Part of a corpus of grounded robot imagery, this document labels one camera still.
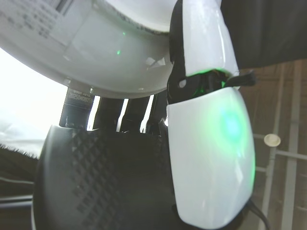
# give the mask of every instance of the robotic hand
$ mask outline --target robotic hand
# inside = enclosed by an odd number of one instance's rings
[[[177,211],[202,229],[227,226],[248,206],[255,150],[239,71],[216,0],[178,0],[170,26],[168,138]]]

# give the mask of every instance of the white cloth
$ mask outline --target white cloth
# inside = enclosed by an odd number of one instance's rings
[[[51,125],[58,125],[67,87],[0,49],[0,145],[39,157]]]

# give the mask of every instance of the cable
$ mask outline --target cable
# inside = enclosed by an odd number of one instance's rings
[[[252,202],[251,200],[248,201],[247,206],[249,207],[250,211],[252,211],[256,216],[258,216],[264,223],[267,230],[271,229],[270,223],[265,215],[260,211],[260,209]]]
[[[1,176],[0,176],[0,181],[4,181],[8,183],[15,183],[15,184],[34,184],[34,182],[31,182],[31,181],[12,180],[12,179],[4,178]]]

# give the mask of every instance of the barcode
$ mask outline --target barcode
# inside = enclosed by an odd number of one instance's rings
[[[66,15],[74,0],[43,0],[57,12]]]

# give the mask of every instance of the bright white light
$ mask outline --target bright white light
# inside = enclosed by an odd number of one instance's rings
[[[125,99],[123,107],[121,108],[121,113],[120,113],[120,116],[119,116],[118,121],[117,121],[117,127],[116,127],[117,132],[120,132],[121,122],[122,122],[123,117],[125,115],[127,105],[128,105],[128,101],[129,101],[129,99]]]
[[[147,122],[148,122],[148,119],[149,119],[150,112],[152,110],[153,101],[154,101],[154,95],[151,95],[150,98],[149,98],[149,102],[147,104],[144,119],[141,122],[141,127],[140,127],[141,133],[146,133]]]
[[[168,127],[168,117],[166,117],[166,120],[164,121],[164,124]]]
[[[95,121],[96,113],[97,113],[97,110],[98,110],[99,102],[100,102],[100,97],[95,96],[93,106],[92,106],[90,115],[88,117],[87,129],[86,129],[87,131],[93,130],[94,121]]]
[[[67,87],[0,49],[0,144],[39,154],[51,125],[59,124]]]

